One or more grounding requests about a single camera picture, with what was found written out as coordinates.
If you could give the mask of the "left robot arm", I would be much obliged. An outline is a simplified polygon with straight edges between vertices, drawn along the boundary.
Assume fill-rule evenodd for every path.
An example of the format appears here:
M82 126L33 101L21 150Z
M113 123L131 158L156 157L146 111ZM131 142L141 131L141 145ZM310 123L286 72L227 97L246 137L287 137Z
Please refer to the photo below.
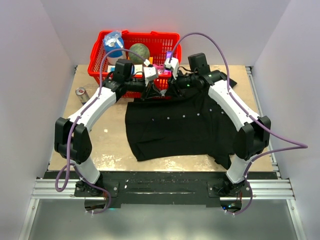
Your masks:
M65 166L58 172L55 189L62 192L74 168L81 187L92 196L109 196L102 175L91 158L92 143L89 132L102 114L123 95L130 92L145 92L158 77L158 71L149 60L143 62L142 79L136 80L132 73L133 63L119 59L113 71L101 76L94 95L68 118L60 117L54 126L54 150L66 159Z

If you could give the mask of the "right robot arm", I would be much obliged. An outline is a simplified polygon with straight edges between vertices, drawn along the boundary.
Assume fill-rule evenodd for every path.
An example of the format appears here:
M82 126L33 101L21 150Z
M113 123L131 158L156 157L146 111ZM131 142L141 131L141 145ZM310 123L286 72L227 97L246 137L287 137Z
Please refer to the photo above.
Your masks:
M182 74L179 60L172 56L166 57L164 67L171 71L168 90L179 95L183 89L207 88L208 96L230 118L236 129L232 146L235 158L223 177L217 195L233 197L245 185L254 157L269 145L271 120L267 116L259 116L248 107L228 85L227 75L219 70L211 70L204 53L191 55L188 61L190 73Z

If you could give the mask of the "black button shirt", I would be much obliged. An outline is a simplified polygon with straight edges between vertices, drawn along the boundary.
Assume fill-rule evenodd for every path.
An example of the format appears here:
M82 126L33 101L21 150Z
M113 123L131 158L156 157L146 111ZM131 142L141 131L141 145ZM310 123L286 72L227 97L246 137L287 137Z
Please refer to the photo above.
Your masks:
M127 104L126 137L139 162L156 158L208 155L231 166L237 130L208 89L188 88L182 97L135 99Z

